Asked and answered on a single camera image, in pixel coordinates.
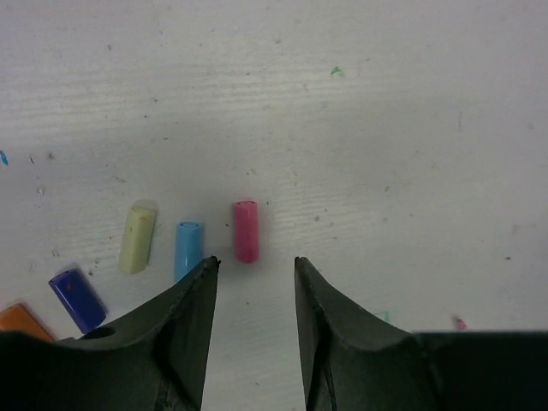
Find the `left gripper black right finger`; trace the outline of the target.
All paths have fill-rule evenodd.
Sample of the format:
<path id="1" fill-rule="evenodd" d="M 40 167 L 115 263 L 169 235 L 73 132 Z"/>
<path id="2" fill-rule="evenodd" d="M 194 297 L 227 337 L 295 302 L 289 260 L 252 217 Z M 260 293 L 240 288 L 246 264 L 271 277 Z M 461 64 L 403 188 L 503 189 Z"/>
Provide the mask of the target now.
<path id="1" fill-rule="evenodd" d="M 543 331 L 409 333 L 295 259 L 295 308 L 309 410 L 544 410 Z"/>

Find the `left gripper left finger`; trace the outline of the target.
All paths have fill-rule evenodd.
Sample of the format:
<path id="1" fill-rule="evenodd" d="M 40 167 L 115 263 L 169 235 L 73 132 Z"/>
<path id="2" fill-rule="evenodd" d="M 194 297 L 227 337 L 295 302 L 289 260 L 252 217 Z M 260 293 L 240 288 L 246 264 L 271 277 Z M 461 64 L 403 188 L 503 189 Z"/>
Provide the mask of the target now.
<path id="1" fill-rule="evenodd" d="M 1 334 L 3 410 L 199 410 L 220 262 L 79 339 Z"/>

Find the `purple pen cap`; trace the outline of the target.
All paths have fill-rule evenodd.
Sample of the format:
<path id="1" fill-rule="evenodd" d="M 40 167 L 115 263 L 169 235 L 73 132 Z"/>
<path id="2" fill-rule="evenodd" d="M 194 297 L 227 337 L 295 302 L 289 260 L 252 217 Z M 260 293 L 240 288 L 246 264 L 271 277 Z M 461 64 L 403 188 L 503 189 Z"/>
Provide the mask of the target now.
<path id="1" fill-rule="evenodd" d="M 98 328 L 106 319 L 104 304 L 80 269 L 61 271 L 48 285 L 82 334 Z"/>

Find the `light blue pen cap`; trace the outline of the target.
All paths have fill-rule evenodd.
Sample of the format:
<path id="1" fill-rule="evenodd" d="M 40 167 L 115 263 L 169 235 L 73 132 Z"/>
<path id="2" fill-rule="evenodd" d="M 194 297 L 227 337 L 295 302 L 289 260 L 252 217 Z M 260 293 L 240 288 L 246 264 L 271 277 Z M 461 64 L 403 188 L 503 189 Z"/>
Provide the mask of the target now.
<path id="1" fill-rule="evenodd" d="M 196 222 L 180 222 L 176 226 L 174 260 L 175 283 L 181 281 L 202 259 L 204 226 Z"/>

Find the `yellow pen cap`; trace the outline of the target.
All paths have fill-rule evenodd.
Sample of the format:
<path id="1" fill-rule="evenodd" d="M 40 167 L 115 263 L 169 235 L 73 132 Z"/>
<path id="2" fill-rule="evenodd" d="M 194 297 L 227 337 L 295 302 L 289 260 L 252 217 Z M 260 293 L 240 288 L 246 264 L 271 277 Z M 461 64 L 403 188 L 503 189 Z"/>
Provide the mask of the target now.
<path id="1" fill-rule="evenodd" d="M 145 270 L 158 214 L 153 200 L 137 200 L 128 209 L 119 253 L 118 268 L 125 274 Z"/>

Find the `orange pen cap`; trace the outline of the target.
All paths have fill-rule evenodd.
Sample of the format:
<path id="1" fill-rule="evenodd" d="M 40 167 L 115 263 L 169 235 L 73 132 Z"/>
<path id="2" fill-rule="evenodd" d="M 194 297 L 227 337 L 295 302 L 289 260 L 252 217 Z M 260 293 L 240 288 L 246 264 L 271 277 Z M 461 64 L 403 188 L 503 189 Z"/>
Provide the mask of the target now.
<path id="1" fill-rule="evenodd" d="M 48 343 L 55 338 L 22 303 L 7 307 L 0 314 L 1 331 L 19 331 Z"/>

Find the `pink pen cap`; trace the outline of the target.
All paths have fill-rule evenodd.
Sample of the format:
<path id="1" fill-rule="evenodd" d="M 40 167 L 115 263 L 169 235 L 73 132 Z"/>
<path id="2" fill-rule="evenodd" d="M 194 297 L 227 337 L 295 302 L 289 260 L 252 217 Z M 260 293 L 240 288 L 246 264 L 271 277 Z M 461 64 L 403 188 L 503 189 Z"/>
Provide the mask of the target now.
<path id="1" fill-rule="evenodd" d="M 252 264 L 259 259 L 259 214 L 255 201 L 233 204 L 233 249 L 243 263 Z"/>

